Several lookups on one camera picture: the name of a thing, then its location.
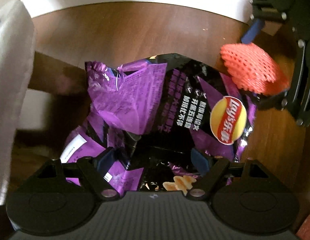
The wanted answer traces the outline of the red foam fruit net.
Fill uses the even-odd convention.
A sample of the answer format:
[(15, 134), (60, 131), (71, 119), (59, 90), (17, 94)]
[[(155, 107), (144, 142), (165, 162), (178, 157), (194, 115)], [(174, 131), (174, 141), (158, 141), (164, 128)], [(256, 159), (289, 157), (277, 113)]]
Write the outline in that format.
[(289, 80), (280, 66), (254, 43), (225, 44), (220, 55), (239, 89), (271, 96), (289, 88)]

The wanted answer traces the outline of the purple Lays chip bag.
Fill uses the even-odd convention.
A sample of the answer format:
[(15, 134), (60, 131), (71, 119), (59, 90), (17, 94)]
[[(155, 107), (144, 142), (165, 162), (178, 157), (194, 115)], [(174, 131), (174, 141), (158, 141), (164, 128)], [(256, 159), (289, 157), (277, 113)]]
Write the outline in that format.
[(256, 105), (226, 74), (179, 54), (108, 67), (85, 63), (90, 111), (60, 160), (97, 158), (119, 194), (187, 194), (217, 157), (238, 162)]

